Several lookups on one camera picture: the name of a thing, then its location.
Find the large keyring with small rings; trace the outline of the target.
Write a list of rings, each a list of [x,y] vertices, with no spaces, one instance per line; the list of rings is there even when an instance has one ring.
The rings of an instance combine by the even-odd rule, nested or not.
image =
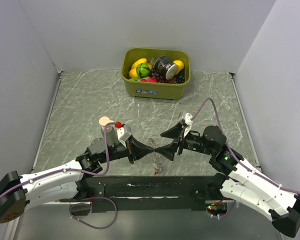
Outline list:
[[[153,138],[148,139],[149,146],[153,149],[157,148],[157,144]],[[161,159],[157,157],[157,153],[154,151],[151,155],[152,164],[154,167],[154,175],[161,175],[163,171],[163,166],[161,163]]]

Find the olive green plastic bin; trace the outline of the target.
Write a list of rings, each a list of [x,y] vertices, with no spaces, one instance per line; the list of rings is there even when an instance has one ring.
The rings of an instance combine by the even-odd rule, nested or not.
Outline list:
[[[130,80],[129,71],[134,62],[142,58],[146,58],[149,61],[161,56],[166,56],[170,60],[181,60],[185,64],[184,83],[155,83]],[[188,83],[191,81],[190,58],[185,52],[180,50],[144,47],[131,48],[125,53],[121,67],[121,77],[127,93],[132,97],[178,100],[183,96]]]

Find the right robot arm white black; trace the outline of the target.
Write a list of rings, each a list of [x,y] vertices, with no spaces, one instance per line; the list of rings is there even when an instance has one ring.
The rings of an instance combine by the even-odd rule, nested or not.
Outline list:
[[[283,235],[294,238],[300,229],[300,193],[274,182],[247,159],[227,146],[227,138],[218,126],[207,126],[203,133],[191,129],[185,121],[161,133],[172,139],[155,151],[170,161],[183,150],[209,155],[209,164],[218,171],[208,187],[213,199],[233,199],[259,212]]]

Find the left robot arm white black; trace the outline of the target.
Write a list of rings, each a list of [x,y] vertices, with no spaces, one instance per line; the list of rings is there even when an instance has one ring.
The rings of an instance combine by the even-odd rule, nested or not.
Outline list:
[[[54,200],[85,200],[89,188],[79,181],[105,175],[108,171],[101,164],[128,158],[133,164],[154,149],[133,136],[126,141],[108,146],[104,139],[96,138],[85,152],[63,165],[41,172],[19,175],[17,171],[8,172],[0,180],[0,224],[21,216],[25,210]]]

